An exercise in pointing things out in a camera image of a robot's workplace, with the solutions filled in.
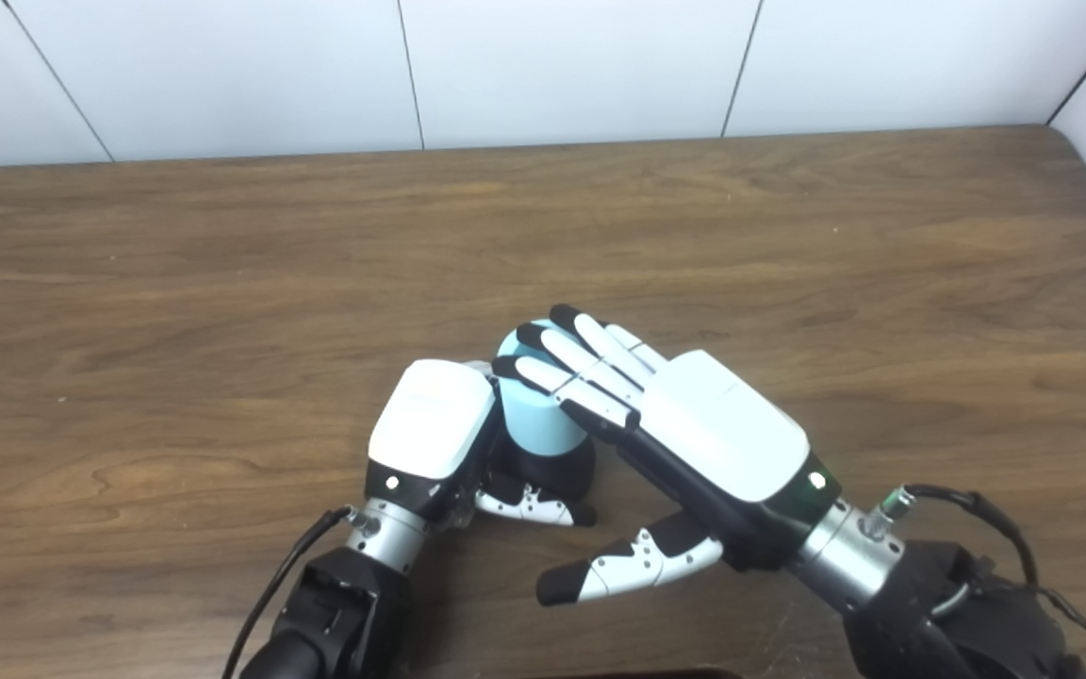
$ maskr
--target robotic finger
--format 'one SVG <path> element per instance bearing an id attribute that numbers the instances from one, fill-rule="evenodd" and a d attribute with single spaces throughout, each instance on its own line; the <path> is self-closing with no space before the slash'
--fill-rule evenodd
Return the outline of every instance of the robotic finger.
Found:
<path id="1" fill-rule="evenodd" d="M 561 498 L 504 473 L 490 471 L 475 492 L 475 507 L 491 515 L 533 524 L 593 526 L 597 512 L 585 503 Z"/>
<path id="2" fill-rule="evenodd" d="M 693 576 L 721 555 L 723 545 L 678 512 L 640 529 L 634 541 L 611 542 L 594 558 L 544 571 L 534 594 L 545 606 L 615 596 Z"/>

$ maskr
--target blue object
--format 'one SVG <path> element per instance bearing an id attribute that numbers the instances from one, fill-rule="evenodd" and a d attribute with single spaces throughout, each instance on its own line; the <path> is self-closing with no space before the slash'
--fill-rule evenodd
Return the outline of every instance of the blue object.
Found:
<path id="1" fill-rule="evenodd" d="M 554 327 L 551 320 L 535 324 Z M 510 332 L 496 350 L 498 356 L 532 356 L 555 365 L 551 356 L 518 342 L 518 331 Z M 560 411 L 548 397 L 540 394 L 517 379 L 501 379 L 501 404 L 505 411 L 505 429 L 522 450 L 542 456 L 563 455 L 580 447 L 588 433 Z"/>

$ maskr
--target black robotic finger joint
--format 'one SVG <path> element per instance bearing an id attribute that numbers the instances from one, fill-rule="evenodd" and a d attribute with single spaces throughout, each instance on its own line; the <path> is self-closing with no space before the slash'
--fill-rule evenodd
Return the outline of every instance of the black robotic finger joint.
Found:
<path id="1" fill-rule="evenodd" d="M 480 491 L 498 500 L 498 502 L 509 505 L 517 505 L 522 500 L 522 491 L 526 490 L 526 482 L 505 474 L 490 471 L 485 475 L 485 480 L 480 485 Z"/>
<path id="2" fill-rule="evenodd" d="M 655 521 L 647 528 L 647 532 L 651 533 L 656 549 L 667 557 L 685 554 L 707 538 L 706 528 L 684 511 Z"/>
<path id="3" fill-rule="evenodd" d="M 573 604 L 581 599 L 585 579 L 590 577 L 590 563 L 578 561 L 551 568 L 535 580 L 534 598 L 545 606 Z"/>

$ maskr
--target tabletop surface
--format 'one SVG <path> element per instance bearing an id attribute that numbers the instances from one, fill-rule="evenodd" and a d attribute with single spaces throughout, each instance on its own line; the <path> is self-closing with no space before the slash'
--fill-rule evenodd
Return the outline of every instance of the tabletop surface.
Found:
<path id="1" fill-rule="evenodd" d="M 737 369 L 855 504 L 983 490 L 1086 614 L 1086 167 L 1047 128 L 0 168 L 0 679 L 218 676 L 401 370 L 559 301 Z M 432 541 L 395 675 L 856 676 L 782 573 L 541 609 L 672 511 L 611 451 L 590 502 Z M 902 530 L 1018 573 L 952 507 Z"/>

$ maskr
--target black base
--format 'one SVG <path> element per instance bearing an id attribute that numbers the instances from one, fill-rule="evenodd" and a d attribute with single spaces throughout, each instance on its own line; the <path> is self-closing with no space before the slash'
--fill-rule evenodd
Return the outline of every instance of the black base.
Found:
<path id="1" fill-rule="evenodd" d="M 594 440 L 585 440 L 573 450 L 560 455 L 535 455 L 504 436 L 492 453 L 492 468 L 508 476 L 521 478 L 535 489 L 553 491 L 566 500 L 585 498 L 594 482 L 597 451 Z"/>

